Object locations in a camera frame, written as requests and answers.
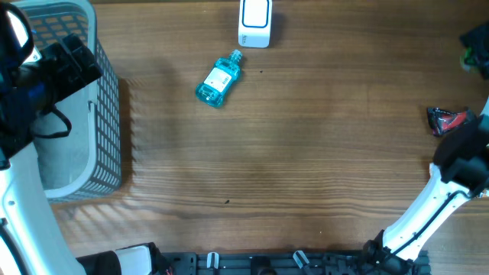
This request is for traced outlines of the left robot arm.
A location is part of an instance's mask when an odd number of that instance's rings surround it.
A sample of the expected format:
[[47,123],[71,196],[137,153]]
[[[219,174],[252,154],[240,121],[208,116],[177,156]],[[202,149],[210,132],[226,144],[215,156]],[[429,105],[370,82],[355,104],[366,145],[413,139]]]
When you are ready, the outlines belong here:
[[155,243],[74,257],[40,182],[32,129],[54,114],[70,134],[72,124],[58,102],[102,76],[96,56],[79,36],[69,34],[34,52],[28,18],[16,5],[1,4],[1,269],[6,274],[173,274]]

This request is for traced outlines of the green lid spice jar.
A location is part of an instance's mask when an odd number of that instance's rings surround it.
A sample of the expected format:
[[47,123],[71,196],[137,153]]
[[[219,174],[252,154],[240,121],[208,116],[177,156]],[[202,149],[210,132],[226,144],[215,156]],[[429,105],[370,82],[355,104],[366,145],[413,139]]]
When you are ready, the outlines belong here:
[[469,73],[477,73],[478,68],[475,65],[473,50],[469,47],[466,48],[464,53],[460,56],[460,64],[464,71]]

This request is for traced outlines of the red black small packet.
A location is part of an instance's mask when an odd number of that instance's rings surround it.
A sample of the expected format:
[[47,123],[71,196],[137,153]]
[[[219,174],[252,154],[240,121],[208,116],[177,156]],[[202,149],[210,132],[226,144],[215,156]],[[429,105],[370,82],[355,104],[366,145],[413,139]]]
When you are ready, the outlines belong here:
[[427,108],[426,114],[432,133],[436,137],[441,137],[477,118],[469,108],[464,109],[462,112],[451,112],[440,108]]

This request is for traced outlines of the blue mouthwash bottle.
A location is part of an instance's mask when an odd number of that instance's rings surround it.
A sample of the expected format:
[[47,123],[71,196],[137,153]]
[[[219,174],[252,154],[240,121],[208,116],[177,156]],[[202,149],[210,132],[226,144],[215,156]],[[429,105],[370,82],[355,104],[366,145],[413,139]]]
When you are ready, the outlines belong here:
[[233,50],[228,57],[219,57],[208,76],[196,87],[196,97],[213,108],[220,108],[228,90],[240,78],[241,58],[240,50]]

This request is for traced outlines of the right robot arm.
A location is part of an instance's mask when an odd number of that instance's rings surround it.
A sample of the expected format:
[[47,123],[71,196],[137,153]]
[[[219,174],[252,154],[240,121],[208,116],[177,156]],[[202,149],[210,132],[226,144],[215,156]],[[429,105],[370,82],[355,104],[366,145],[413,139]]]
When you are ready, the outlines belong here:
[[427,111],[442,137],[429,165],[429,181],[392,225],[368,241],[358,258],[360,274],[418,274],[416,259],[427,240],[460,206],[488,194],[488,109]]

